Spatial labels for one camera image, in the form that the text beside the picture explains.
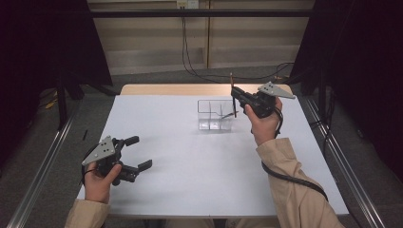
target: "transparent container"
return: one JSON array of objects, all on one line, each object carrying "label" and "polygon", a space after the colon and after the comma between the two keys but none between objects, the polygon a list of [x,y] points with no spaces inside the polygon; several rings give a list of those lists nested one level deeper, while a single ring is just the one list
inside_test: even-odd
[{"label": "transparent container", "polygon": [[232,100],[199,100],[199,130],[230,131],[234,119]]}]

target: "beige sleeve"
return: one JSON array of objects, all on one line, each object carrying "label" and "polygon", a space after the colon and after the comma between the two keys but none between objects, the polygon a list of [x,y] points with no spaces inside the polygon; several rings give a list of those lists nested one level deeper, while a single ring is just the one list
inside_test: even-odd
[{"label": "beige sleeve", "polygon": [[[320,186],[302,172],[289,139],[265,142],[257,151],[271,170]],[[328,201],[316,190],[270,175],[269,180],[281,227],[343,227]]]},{"label": "beige sleeve", "polygon": [[109,205],[77,199],[68,213],[65,228],[100,228],[109,213]]}]

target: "table surface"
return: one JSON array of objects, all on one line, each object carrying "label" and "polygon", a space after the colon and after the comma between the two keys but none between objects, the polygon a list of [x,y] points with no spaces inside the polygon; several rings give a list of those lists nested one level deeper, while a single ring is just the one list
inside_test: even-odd
[{"label": "table surface", "polygon": [[[261,85],[236,86],[254,93]],[[198,101],[231,99],[230,88],[230,85],[126,85],[123,88],[124,95],[116,97],[101,139],[107,135],[117,139],[139,135],[139,143],[122,151],[122,162],[136,166],[152,159],[153,166],[134,183],[122,181],[112,187],[112,217],[276,215],[267,174],[262,171],[254,151],[256,145],[247,117],[238,115],[231,132],[223,134],[198,129]],[[280,136],[290,138],[302,169],[323,186],[336,213],[348,214],[298,100],[281,100],[285,121]],[[78,198],[83,197],[84,187]]]}]

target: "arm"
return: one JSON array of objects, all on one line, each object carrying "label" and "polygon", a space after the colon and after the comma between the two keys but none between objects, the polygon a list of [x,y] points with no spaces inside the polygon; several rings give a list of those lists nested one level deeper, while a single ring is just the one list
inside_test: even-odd
[{"label": "arm", "polygon": [[[282,108],[277,99],[278,109]],[[259,119],[252,108],[245,107],[262,161],[273,171],[313,183],[300,169],[288,139],[275,140],[278,117],[274,114]],[[303,185],[269,176],[273,200],[281,227],[343,227],[328,201],[317,191]]]},{"label": "arm", "polygon": [[[88,170],[95,169],[91,163]],[[86,173],[86,199],[77,199],[68,213],[65,228],[83,227],[99,228],[109,213],[110,184],[121,172],[122,166],[117,164],[106,177],[99,177],[96,170]]]}]

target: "metal bracket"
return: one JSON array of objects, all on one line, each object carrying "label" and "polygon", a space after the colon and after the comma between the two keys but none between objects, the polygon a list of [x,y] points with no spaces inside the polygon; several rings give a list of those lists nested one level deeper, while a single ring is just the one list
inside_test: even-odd
[{"label": "metal bracket", "polygon": [[98,160],[109,157],[115,153],[115,147],[113,146],[113,141],[110,136],[106,136],[101,142],[95,147],[94,150],[86,157],[82,162],[82,165],[87,165],[91,162],[96,162]]},{"label": "metal bracket", "polygon": [[278,96],[283,98],[291,98],[295,99],[296,95],[293,95],[284,89],[278,87],[277,85],[272,84],[272,82],[268,82],[265,85],[262,85],[258,88],[258,91],[265,93],[270,96]]}]

